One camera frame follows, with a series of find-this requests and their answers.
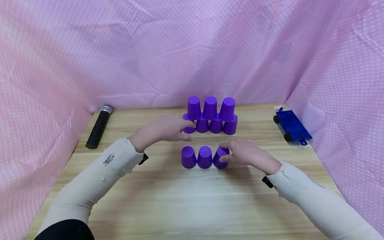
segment black strap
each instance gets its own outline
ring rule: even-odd
[[[274,187],[274,185],[269,181],[269,179],[266,176],[263,177],[262,182],[265,183],[269,188]]]
[[[143,164],[148,159],[148,156],[144,153],[143,160],[139,163],[139,165]]]

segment upside-down cup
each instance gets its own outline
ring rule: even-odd
[[[229,122],[233,118],[235,113],[235,100],[233,98],[224,98],[223,104],[221,105],[220,112],[218,114],[219,118],[223,122]]]
[[[214,96],[205,99],[203,118],[209,121],[215,120],[217,113],[217,100]]]
[[[223,121],[218,117],[218,113],[216,113],[215,120],[212,120],[209,124],[209,131],[212,133],[221,133],[223,130]]]
[[[197,120],[201,117],[200,99],[192,96],[188,98],[188,118],[190,120]]]
[[[197,157],[197,165],[207,169],[212,165],[212,151],[208,146],[202,146]]]
[[[191,122],[194,123],[193,120],[190,120],[190,119],[188,118],[188,114],[187,114],[187,113],[185,113],[185,114],[183,115],[183,119],[184,119],[184,120],[191,121]],[[185,127],[183,131],[184,131],[185,133],[187,133],[187,134],[191,134],[191,133],[195,132],[195,128],[193,128],[193,127]]]
[[[191,169],[196,166],[196,155],[191,146],[185,146],[181,150],[181,164],[187,169]]]
[[[236,114],[234,114],[231,121],[224,123],[223,132],[226,135],[234,135],[236,132],[236,127],[237,127],[237,116]]]
[[[196,121],[196,130],[199,133],[206,133],[209,130],[209,123],[208,120],[204,119],[203,116],[201,116],[197,121]]]
[[[218,169],[224,169],[228,166],[228,162],[220,162],[219,159],[224,156],[229,154],[229,149],[218,147],[215,153],[215,156],[213,158],[213,164],[215,165],[216,168]]]

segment sleeve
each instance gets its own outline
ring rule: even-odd
[[[136,152],[128,138],[118,139],[57,194],[39,233],[67,219],[76,219],[88,224],[93,205],[117,180],[131,173],[143,156],[144,153]]]
[[[67,219],[57,222],[42,231],[35,240],[94,240],[89,227],[82,221]]]
[[[324,235],[338,240],[383,240],[351,206],[332,190],[312,181],[298,168],[281,163],[267,176],[280,197],[296,204]]]

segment microphone grille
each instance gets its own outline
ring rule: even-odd
[[[106,104],[106,105],[102,106],[100,110],[106,111],[109,114],[111,114],[113,112],[113,107],[111,105]]]

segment fabric wall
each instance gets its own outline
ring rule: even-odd
[[[0,238],[20,239],[90,114],[287,101],[384,234],[383,1],[3,0]]]

